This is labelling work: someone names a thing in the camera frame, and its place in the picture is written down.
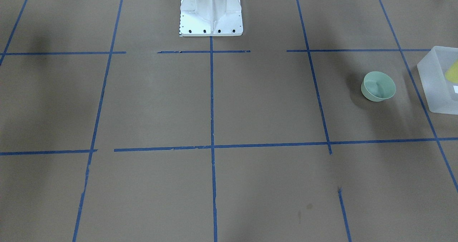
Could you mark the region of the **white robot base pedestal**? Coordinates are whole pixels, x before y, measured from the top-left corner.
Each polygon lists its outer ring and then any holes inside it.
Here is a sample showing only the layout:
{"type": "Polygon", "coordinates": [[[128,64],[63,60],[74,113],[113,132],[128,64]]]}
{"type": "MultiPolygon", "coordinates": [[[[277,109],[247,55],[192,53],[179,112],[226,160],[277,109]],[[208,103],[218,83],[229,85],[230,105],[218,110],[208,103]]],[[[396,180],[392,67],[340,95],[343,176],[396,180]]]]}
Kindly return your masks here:
{"type": "Polygon", "coordinates": [[[182,37],[236,37],[243,32],[241,0],[180,1],[182,37]]]}

